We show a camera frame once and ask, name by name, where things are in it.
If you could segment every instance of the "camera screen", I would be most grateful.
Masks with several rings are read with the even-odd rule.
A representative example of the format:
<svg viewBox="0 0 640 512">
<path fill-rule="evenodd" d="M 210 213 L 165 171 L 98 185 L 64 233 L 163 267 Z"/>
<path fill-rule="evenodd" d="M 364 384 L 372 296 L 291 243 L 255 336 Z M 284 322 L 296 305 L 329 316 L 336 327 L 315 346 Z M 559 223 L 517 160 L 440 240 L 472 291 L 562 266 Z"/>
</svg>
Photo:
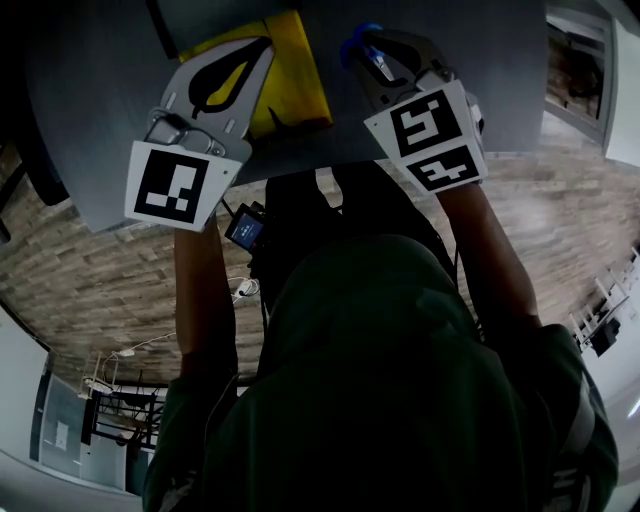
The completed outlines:
<svg viewBox="0 0 640 512">
<path fill-rule="evenodd" d="M 250 217 L 246 213 L 240 215 L 240 219 L 236 224 L 233 233 L 231 233 L 231 239 L 236 242 L 238 245 L 244 247 L 247 251 L 251 251 L 254 247 L 254 243 L 260 231 L 264 225 Z"/>
</svg>

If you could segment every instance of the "small camera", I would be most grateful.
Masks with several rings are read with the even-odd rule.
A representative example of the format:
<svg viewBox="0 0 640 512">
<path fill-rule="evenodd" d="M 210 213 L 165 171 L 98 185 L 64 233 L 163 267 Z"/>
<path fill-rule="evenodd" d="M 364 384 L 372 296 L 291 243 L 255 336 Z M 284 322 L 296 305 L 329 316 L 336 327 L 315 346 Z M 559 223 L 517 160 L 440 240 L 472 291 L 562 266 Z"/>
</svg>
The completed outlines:
<svg viewBox="0 0 640 512">
<path fill-rule="evenodd" d="M 224 236 L 252 254 L 266 240 L 266 220 L 260 203 L 254 201 L 251 206 L 242 203 Z"/>
</svg>

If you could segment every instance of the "cable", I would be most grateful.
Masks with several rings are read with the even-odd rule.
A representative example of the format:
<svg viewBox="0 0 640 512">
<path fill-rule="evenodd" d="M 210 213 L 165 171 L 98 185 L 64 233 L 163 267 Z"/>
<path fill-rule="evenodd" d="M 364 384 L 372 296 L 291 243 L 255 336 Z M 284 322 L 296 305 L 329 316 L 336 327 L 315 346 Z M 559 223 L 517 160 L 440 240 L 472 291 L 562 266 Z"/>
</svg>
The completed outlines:
<svg viewBox="0 0 640 512">
<path fill-rule="evenodd" d="M 250 277 L 230 277 L 227 279 L 228 282 L 234 281 L 236 279 L 242 279 L 242 283 L 235 289 L 234 292 L 231 293 L 233 299 L 233 304 L 238 302 L 240 299 L 244 297 L 253 297 L 260 291 L 260 284 L 255 279 L 251 279 Z M 249 282 L 251 286 L 247 291 L 241 291 L 240 288 L 244 285 L 244 283 Z"/>
<path fill-rule="evenodd" d="M 225 207 L 225 209 L 229 212 L 229 215 L 231 215 L 231 218 L 233 219 L 236 214 L 233 213 L 233 210 L 231 208 L 229 208 L 229 205 L 227 204 L 227 202 L 224 199 L 221 199 L 220 202 L 222 203 L 222 206 Z"/>
<path fill-rule="evenodd" d="M 147 341 L 143 341 L 142 343 L 138 343 L 137 345 L 134 345 L 133 347 L 130 348 L 123 348 L 120 352 L 124 351 L 124 350 L 135 350 L 138 347 L 141 347 L 142 345 L 146 345 L 147 343 L 151 343 L 152 341 L 158 341 L 161 340 L 163 338 L 168 338 L 169 336 L 173 336 L 175 334 L 174 332 L 170 332 L 169 334 L 163 334 L 162 336 L 158 336 L 157 338 L 151 338 L 150 340 Z"/>
<path fill-rule="evenodd" d="M 158 336 L 157 338 L 151 338 L 150 340 L 143 341 L 142 343 L 138 343 L 137 345 L 134 345 L 133 347 L 130 347 L 130 348 L 123 348 L 123 349 L 120 349 L 118 351 L 115 351 L 115 350 L 111 351 L 111 355 L 109 355 L 102 362 L 102 369 L 101 369 L 102 376 L 103 377 L 105 376 L 104 367 L 107 364 L 107 361 L 109 361 L 111 358 L 115 358 L 116 361 L 120 361 L 120 359 L 118 359 L 118 354 L 122 355 L 122 352 L 124 352 L 125 350 L 135 350 L 138 347 L 141 347 L 142 345 L 146 345 L 147 343 L 151 343 L 152 341 L 161 340 L 163 338 L 168 338 L 169 336 L 173 336 L 174 334 L 175 334 L 175 332 L 170 332 L 169 334 L 164 334 L 162 336 Z"/>
<path fill-rule="evenodd" d="M 453 258 L 453 271 L 455 272 L 456 275 L 456 291 L 460 290 L 460 285 L 458 284 L 458 256 L 459 256 L 459 251 L 458 251 L 458 244 L 456 244 L 456 255 Z"/>
<path fill-rule="evenodd" d="M 266 337 L 267 335 L 267 326 L 269 324 L 268 322 L 268 315 L 267 315 L 267 308 L 265 306 L 264 303 L 264 299 L 262 298 L 262 295 L 260 295 L 260 311 L 262 313 L 262 332 L 263 335 Z"/>
</svg>

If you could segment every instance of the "person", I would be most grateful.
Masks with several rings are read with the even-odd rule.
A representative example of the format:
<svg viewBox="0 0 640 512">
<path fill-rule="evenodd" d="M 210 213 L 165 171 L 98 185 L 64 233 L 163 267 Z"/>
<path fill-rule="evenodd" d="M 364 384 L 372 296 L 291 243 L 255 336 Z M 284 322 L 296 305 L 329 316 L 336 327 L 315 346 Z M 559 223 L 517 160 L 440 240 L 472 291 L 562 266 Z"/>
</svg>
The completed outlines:
<svg viewBox="0 0 640 512">
<path fill-rule="evenodd" d="M 269 312 L 237 398 L 216 222 L 175 233 L 180 377 L 143 496 L 169 510 L 602 510 L 617 453 L 572 336 L 543 327 L 479 184 L 437 195 L 483 336 L 428 220 L 374 162 L 269 180 Z"/>
</svg>

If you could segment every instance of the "yellow cloth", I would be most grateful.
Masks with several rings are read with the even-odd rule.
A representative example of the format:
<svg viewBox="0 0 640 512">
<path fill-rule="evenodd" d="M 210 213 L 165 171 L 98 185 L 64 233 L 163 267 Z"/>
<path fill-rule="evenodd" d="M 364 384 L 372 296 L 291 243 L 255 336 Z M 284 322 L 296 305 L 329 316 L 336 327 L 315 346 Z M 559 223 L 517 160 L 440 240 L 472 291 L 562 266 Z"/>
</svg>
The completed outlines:
<svg viewBox="0 0 640 512">
<path fill-rule="evenodd" d="M 275 57 L 249 125 L 251 136 L 258 139 L 276 132 L 269 108 L 290 127 L 304 121 L 313 121 L 305 123 L 307 129 L 309 124 L 314 127 L 330 126 L 329 105 L 297 11 L 270 16 L 214 37 L 182 52 L 180 61 L 184 62 L 220 43 L 259 36 L 271 38 Z M 209 105 L 222 103 L 227 98 L 244 66 L 238 66 L 225 84 L 209 97 Z"/>
</svg>

